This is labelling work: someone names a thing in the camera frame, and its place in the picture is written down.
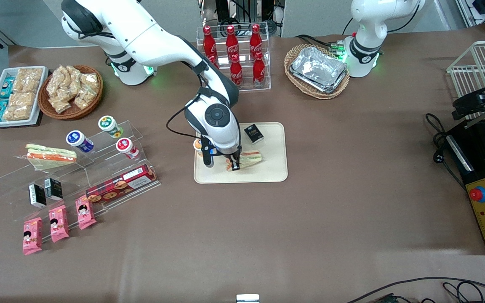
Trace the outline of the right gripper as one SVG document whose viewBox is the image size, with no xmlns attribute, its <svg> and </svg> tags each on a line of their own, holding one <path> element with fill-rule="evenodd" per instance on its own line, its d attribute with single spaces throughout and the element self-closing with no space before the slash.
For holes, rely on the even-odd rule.
<svg viewBox="0 0 485 303">
<path fill-rule="evenodd" d="M 225 154 L 227 159 L 227 170 L 240 170 L 240 130 L 214 130 L 208 135 L 204 135 L 207 145 L 215 149 L 219 154 Z M 203 163 L 206 167 L 214 166 L 214 151 L 203 151 Z"/>
</svg>

